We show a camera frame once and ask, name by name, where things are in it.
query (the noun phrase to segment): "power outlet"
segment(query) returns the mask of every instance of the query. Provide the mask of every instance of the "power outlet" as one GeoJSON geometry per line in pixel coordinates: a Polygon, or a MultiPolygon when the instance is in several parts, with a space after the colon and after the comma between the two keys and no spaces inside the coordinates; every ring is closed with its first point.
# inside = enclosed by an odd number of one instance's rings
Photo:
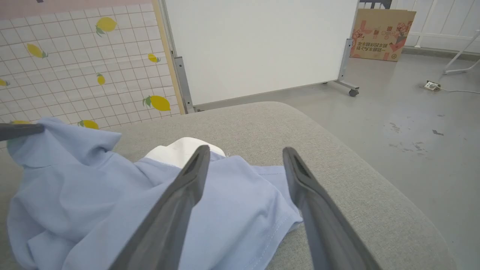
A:
{"type": "Polygon", "coordinates": [[[427,83],[423,86],[423,88],[429,91],[437,92],[437,91],[440,91],[440,84],[427,81],[427,83]]]}

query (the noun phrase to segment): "floor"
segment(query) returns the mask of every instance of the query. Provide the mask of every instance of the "floor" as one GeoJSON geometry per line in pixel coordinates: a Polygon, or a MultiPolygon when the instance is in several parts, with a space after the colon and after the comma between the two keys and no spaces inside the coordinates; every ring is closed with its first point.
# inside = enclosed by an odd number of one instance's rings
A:
{"type": "MultiPolygon", "coordinates": [[[[356,151],[413,201],[444,236],[459,270],[480,269],[480,66],[441,77],[448,59],[402,55],[399,62],[350,59],[346,80],[200,106],[208,110],[274,100],[304,112],[356,151]]],[[[458,61],[452,68],[473,62],[458,61]]]]}

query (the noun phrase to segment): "yellow lemon print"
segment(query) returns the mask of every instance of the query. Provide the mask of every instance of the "yellow lemon print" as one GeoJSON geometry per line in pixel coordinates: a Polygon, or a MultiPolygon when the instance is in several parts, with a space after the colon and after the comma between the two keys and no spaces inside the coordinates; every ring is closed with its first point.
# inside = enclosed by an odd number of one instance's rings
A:
{"type": "Polygon", "coordinates": [[[10,124],[24,125],[24,124],[31,124],[31,123],[29,121],[15,120],[15,121],[11,121],[10,124]]]}
{"type": "Polygon", "coordinates": [[[36,56],[38,58],[45,58],[45,57],[48,57],[48,53],[40,50],[39,47],[33,45],[33,44],[27,44],[27,49],[28,51],[33,55],[33,56],[36,56]]]}
{"type": "Polygon", "coordinates": [[[160,58],[155,57],[155,55],[152,54],[152,53],[149,53],[149,54],[148,54],[148,59],[149,59],[150,61],[152,61],[153,63],[158,63],[158,62],[160,62],[160,58]]]}
{"type": "Polygon", "coordinates": [[[103,85],[105,83],[105,77],[101,73],[97,73],[96,76],[98,77],[96,81],[98,81],[99,85],[103,85]]]}
{"type": "Polygon", "coordinates": [[[96,33],[97,35],[101,36],[100,34],[105,34],[105,32],[111,32],[117,26],[117,22],[115,22],[110,17],[103,17],[98,20],[96,23],[96,33]]]}
{"type": "Polygon", "coordinates": [[[4,81],[2,79],[0,79],[0,86],[9,86],[10,83],[8,81],[4,81]]]}
{"type": "Polygon", "coordinates": [[[81,120],[77,123],[77,125],[87,128],[98,129],[98,124],[92,120],[81,120]]]}
{"type": "Polygon", "coordinates": [[[168,102],[167,99],[164,97],[160,96],[148,96],[147,98],[144,98],[143,100],[143,105],[149,107],[153,107],[157,110],[170,110],[170,103],[168,102]]]}

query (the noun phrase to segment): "cardboard box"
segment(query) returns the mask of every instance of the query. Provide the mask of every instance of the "cardboard box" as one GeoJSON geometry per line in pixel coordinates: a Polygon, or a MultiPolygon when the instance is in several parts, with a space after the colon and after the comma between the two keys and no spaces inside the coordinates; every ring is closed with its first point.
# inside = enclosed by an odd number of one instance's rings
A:
{"type": "Polygon", "coordinates": [[[351,57],[398,61],[415,11],[358,9],[351,57]]]}

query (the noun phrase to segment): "pink border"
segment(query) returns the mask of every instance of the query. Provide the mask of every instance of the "pink border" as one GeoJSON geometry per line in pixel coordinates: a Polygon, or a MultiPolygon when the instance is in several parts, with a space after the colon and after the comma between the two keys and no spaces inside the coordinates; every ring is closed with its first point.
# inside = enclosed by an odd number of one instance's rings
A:
{"type": "Polygon", "coordinates": [[[1,0],[0,20],[147,3],[151,0],[1,0]]]}

